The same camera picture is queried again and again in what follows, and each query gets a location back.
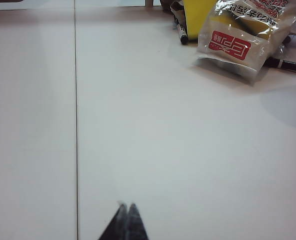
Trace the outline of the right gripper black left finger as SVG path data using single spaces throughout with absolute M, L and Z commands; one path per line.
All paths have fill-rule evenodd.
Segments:
M 127 206 L 122 203 L 108 223 L 99 240 L 122 240 L 125 234 Z

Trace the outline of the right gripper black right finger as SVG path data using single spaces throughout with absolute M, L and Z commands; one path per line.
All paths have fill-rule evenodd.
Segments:
M 132 203 L 128 212 L 128 239 L 149 240 L 137 206 Z

